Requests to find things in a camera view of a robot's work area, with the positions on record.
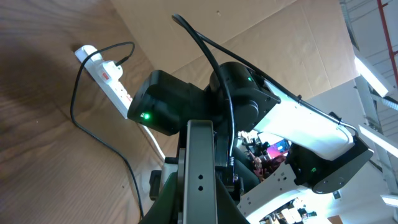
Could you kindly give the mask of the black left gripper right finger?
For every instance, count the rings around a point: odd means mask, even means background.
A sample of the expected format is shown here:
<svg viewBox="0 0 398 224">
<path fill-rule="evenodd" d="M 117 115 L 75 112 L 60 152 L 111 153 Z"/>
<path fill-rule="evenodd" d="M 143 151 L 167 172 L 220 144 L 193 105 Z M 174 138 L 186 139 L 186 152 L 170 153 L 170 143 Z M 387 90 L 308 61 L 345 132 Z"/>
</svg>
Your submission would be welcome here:
<svg viewBox="0 0 398 224">
<path fill-rule="evenodd" d="M 249 224 L 238 210 L 222 181 L 218 177 L 215 180 L 218 224 Z"/>
</svg>

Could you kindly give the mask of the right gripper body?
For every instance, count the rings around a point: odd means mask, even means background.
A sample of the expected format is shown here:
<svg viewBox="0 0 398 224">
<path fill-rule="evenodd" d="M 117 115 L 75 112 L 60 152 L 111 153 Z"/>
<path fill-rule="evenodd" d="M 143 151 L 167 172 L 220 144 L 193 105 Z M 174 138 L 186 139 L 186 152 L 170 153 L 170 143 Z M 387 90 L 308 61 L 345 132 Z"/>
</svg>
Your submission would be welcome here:
<svg viewBox="0 0 398 224">
<path fill-rule="evenodd" d="M 164 185 L 169 178 L 171 173 L 176 172 L 178 174 L 179 186 L 182 189 L 183 199 L 183 183 L 184 183 L 184 160 L 185 160 L 185 149 L 187 145 L 187 127 L 180 136 L 183 146 L 179 148 L 178 155 L 176 157 L 167 157 L 164 160 L 164 164 L 161 170 L 154 170 L 150 177 L 150 197 L 155 202 L 164 188 Z M 213 132 L 214 140 L 214 159 L 215 159 L 215 133 Z M 243 179 L 234 173 L 233 159 L 227 160 L 226 167 L 217 167 L 215 162 L 215 178 L 218 177 L 226 187 L 231 198 L 235 204 L 240 195 L 243 194 L 244 185 Z"/>
</svg>

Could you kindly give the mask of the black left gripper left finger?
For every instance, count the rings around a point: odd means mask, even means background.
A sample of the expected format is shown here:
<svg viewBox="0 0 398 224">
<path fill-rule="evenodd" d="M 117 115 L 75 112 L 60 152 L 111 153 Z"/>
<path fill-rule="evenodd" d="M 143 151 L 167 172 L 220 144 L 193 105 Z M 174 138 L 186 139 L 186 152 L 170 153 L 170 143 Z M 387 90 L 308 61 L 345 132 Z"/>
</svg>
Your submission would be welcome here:
<svg viewBox="0 0 398 224">
<path fill-rule="evenodd" d="M 171 173 L 159 198 L 139 224 L 178 224 L 182 223 L 182 189 L 178 174 Z"/>
</svg>

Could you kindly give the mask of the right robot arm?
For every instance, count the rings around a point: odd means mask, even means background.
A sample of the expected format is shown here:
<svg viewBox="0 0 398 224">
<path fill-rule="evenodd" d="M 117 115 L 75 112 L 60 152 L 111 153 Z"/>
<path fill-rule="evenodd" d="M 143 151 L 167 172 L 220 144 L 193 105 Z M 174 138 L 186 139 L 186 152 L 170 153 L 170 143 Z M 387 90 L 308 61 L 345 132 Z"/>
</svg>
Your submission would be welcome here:
<svg viewBox="0 0 398 224">
<path fill-rule="evenodd" d="M 177 171 L 165 176 L 144 223 L 256 223 L 306 190 L 339 190 L 373 156 L 349 125 L 296 102 L 238 62 L 221 64 L 205 89 L 155 70 L 127 117 L 179 136 Z M 252 130 L 282 137 L 293 147 L 266 180 L 241 194 L 234 138 Z"/>
</svg>

